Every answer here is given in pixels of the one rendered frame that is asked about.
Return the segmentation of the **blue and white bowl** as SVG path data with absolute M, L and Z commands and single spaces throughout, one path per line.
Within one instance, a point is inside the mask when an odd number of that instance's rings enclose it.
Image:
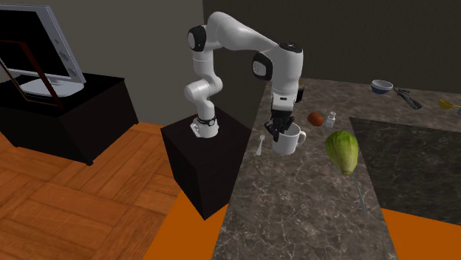
M 372 91 L 375 94 L 379 94 L 379 95 L 389 92 L 390 90 L 393 89 L 393 86 L 394 85 L 392 83 L 388 81 L 384 81 L 384 80 L 373 80 L 371 82 Z

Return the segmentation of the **green lettuce head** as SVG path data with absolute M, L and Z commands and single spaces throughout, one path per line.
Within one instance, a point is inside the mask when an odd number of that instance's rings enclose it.
M 325 140 L 325 150 L 335 167 L 345 176 L 358 164 L 358 141 L 348 131 L 335 131 Z

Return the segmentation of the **black television cabinet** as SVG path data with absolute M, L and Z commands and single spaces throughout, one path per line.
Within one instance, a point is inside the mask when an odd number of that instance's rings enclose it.
M 61 98 L 64 109 L 23 98 L 0 83 L 0 132 L 15 147 L 91 165 L 138 123 L 123 78 L 86 73 L 84 88 Z

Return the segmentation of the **grey framed television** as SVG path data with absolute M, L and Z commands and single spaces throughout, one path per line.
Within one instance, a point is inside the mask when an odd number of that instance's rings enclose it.
M 26 42 L 60 98 L 69 97 L 84 88 L 86 79 L 51 7 L 0 4 L 0 40 Z M 34 77 L 20 85 L 26 95 L 51 98 L 19 45 L 0 42 L 0 61 L 13 74 Z

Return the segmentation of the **brown round fruit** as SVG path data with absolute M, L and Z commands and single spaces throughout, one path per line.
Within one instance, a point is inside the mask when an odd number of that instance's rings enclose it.
M 323 126 L 324 118 L 317 112 L 311 112 L 307 116 L 307 121 L 313 126 Z

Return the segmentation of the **black robot stand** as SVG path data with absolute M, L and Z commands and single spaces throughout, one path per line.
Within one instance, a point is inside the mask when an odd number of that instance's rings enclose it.
M 229 203 L 251 134 L 221 109 L 216 115 L 219 132 L 212 138 L 196 137 L 193 116 L 161 128 L 174 179 L 203 219 Z

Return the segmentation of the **yellow scoop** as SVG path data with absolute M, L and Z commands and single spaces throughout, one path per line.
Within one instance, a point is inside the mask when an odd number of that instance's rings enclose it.
M 443 100 L 443 99 L 440 99 L 438 101 L 438 106 L 441 108 L 441 109 L 453 109 L 453 108 L 461 108 L 461 106 L 458 106 L 458 105 L 454 105 L 453 103 L 447 101 L 447 100 Z

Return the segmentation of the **white mug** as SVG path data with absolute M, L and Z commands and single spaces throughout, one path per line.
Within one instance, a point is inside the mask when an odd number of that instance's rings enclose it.
M 297 124 L 292 123 L 288 130 L 279 134 L 277 142 L 272 141 L 272 149 L 277 154 L 293 154 L 298 147 L 303 145 L 306 137 L 306 133 Z

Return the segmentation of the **dark brown picture frame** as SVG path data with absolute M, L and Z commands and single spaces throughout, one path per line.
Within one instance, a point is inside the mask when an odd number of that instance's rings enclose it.
M 8 40 L 0 40 L 0 42 L 8 43 L 8 44 L 17 44 L 21 47 L 23 53 L 27 56 L 29 62 L 37 72 L 39 78 L 41 79 L 42 83 L 45 85 L 47 91 L 51 94 L 52 99 L 54 100 L 55 103 L 51 103 L 51 106 L 57 106 L 61 111 L 65 110 L 64 105 L 62 104 L 60 98 L 56 94 L 55 90 L 53 89 L 50 81 L 47 79 L 46 75 L 43 73 L 41 67 L 39 66 L 38 62 L 36 61 L 35 57 L 31 53 L 29 47 L 27 46 L 26 42 L 23 41 L 8 41 Z M 23 98 L 26 101 L 32 102 L 32 100 L 29 100 L 26 95 L 24 94 L 23 90 L 21 89 L 20 85 L 18 82 L 15 80 L 15 78 L 10 74 L 10 71 L 8 68 L 4 65 L 3 62 L 1 62 L 1 67 L 4 69 L 4 71 L 7 73 L 8 77 L 10 80 L 14 83 L 15 87 L 18 89 L 18 91 L 21 93 Z

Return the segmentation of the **black kitchen tool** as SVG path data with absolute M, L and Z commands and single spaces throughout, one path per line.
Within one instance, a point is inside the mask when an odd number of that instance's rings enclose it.
M 408 105 L 414 110 L 418 110 L 422 108 L 422 105 L 420 103 L 418 103 L 416 100 L 411 98 L 411 96 L 409 95 L 409 91 L 405 89 L 399 89 L 396 87 L 393 90 L 396 92 L 398 96 L 404 99 L 408 103 Z

